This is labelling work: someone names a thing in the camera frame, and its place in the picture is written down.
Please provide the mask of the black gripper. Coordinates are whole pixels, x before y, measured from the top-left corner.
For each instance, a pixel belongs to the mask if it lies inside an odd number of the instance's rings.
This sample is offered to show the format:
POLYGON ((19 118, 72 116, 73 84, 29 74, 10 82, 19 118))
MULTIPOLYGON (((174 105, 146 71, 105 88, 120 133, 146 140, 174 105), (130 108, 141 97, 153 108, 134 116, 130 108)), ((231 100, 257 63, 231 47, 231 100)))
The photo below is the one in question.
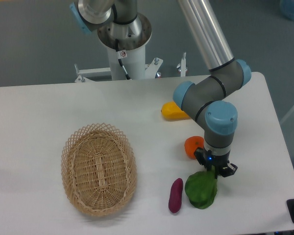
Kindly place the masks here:
POLYGON ((194 156, 200 165, 207 170, 210 170, 213 166, 215 167, 216 179, 219 176, 225 178, 236 173, 238 167, 229 162, 229 155, 230 151, 223 155, 217 155, 203 147, 198 147, 194 152, 194 156))

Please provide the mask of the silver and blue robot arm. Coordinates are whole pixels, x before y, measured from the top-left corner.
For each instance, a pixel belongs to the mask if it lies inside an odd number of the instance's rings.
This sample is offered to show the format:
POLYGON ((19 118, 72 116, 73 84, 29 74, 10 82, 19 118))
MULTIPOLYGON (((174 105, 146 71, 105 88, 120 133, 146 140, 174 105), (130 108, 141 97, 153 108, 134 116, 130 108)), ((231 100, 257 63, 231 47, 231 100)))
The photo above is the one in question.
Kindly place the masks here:
MULTIPOLYGON (((251 69, 234 58, 209 1, 181 0, 179 6, 210 75, 198 84, 181 83, 173 100, 204 130, 204 146, 195 150, 197 161, 216 176, 228 177, 237 170, 229 154, 238 114, 225 98, 251 79, 251 69)), ((152 29, 135 0, 77 0, 70 10, 80 29, 97 32, 107 48, 113 80, 147 78, 145 56, 133 52, 145 48, 152 29)))

